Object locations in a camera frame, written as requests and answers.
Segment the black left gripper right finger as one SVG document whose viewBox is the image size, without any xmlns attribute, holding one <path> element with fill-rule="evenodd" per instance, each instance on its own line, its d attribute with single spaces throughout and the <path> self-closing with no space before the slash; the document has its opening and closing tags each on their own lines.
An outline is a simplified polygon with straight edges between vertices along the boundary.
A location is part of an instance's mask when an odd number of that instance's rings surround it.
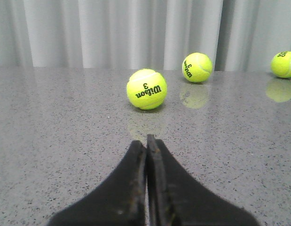
<svg viewBox="0 0 291 226">
<path fill-rule="evenodd" d="M 197 182 L 164 142 L 147 136 L 149 221 L 152 226 L 257 226 L 246 210 Z"/>
</svg>

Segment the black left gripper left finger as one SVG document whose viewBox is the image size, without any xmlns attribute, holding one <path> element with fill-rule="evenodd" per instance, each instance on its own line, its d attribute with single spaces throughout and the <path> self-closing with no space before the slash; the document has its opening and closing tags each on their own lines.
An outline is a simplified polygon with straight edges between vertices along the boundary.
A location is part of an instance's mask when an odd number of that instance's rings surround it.
<svg viewBox="0 0 291 226">
<path fill-rule="evenodd" d="M 146 149 L 132 141 L 114 171 L 89 195 L 55 214 L 50 226 L 143 226 Z"/>
</svg>

